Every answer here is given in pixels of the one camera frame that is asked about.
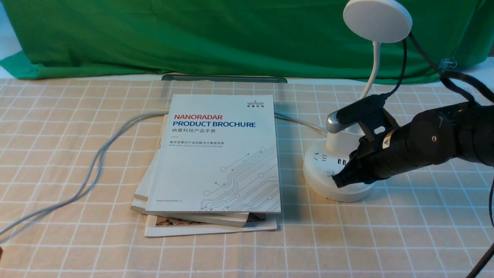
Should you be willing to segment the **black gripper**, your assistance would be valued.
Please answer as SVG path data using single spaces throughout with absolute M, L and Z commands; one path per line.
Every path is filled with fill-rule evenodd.
M 440 165 L 456 155 L 455 122 L 439 112 L 422 112 L 411 122 L 374 140 L 364 139 L 356 158 L 332 177 L 337 188 L 373 183 L 397 174 Z

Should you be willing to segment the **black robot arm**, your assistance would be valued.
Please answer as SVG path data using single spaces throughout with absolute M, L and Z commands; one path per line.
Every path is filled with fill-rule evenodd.
M 332 179 L 371 184 L 453 158 L 493 166 L 493 106 L 459 103 L 418 113 L 406 125 L 363 138 Z

